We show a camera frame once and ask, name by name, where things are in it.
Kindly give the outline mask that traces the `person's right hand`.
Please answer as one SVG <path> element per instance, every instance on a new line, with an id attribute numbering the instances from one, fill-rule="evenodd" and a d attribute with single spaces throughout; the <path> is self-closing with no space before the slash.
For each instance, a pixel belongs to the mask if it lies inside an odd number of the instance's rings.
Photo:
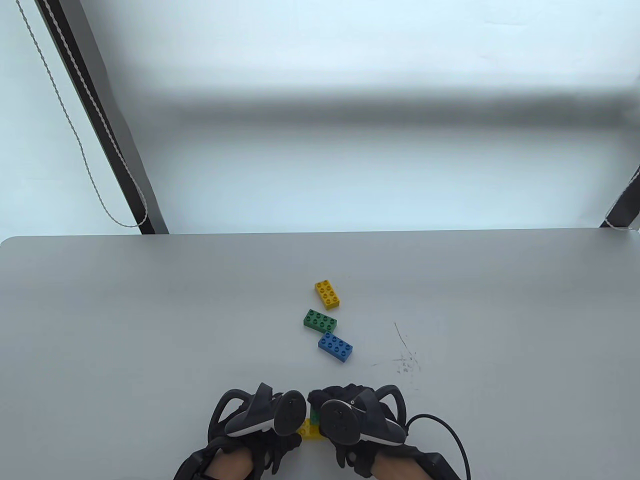
<path id="1" fill-rule="evenodd" d="M 406 404 L 397 386 L 334 385 L 310 391 L 307 400 L 339 467 L 363 478 L 432 479 L 423 452 L 407 445 Z"/>

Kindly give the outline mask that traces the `person's left hand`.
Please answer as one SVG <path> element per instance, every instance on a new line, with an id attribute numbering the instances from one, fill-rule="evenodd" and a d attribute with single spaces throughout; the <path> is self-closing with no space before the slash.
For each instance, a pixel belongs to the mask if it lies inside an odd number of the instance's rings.
<path id="1" fill-rule="evenodd" d="M 307 403 L 297 390 L 274 393 L 261 383 L 254 393 L 226 391 L 215 405 L 206 446 L 190 457 L 190 478 L 260 480 L 277 473 L 283 457 L 299 448 Z"/>

